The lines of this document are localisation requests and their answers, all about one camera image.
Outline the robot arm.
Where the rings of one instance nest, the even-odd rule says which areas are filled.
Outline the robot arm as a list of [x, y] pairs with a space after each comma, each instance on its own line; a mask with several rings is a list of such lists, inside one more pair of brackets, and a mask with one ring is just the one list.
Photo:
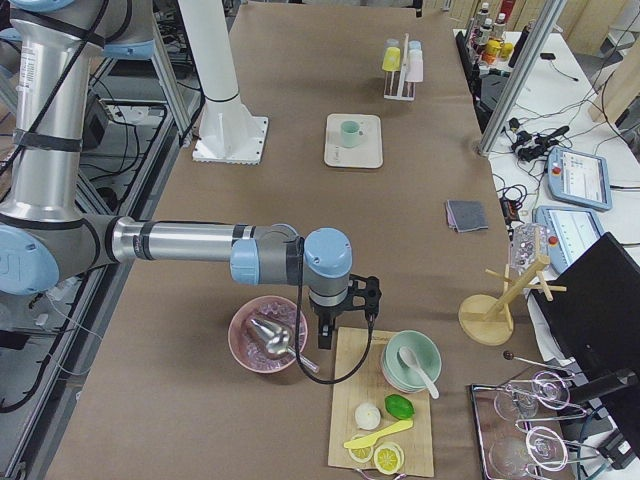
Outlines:
[[90, 66], [98, 56], [148, 59], [155, 51], [148, 1], [13, 1], [21, 39], [12, 185], [1, 204], [1, 289], [45, 291], [97, 267], [141, 260], [226, 261], [242, 284], [287, 284], [307, 293], [329, 348], [336, 318], [379, 312], [374, 277], [352, 273], [352, 249], [339, 230], [307, 236], [286, 224], [136, 221], [85, 214], [76, 184]]

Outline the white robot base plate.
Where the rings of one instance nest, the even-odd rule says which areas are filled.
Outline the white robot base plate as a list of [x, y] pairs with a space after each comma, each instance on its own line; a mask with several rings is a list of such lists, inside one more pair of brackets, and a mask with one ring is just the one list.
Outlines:
[[192, 158], [196, 162], [258, 165], [268, 126], [267, 117], [257, 116], [242, 118], [239, 126], [232, 126], [222, 114], [211, 125], [202, 121]]

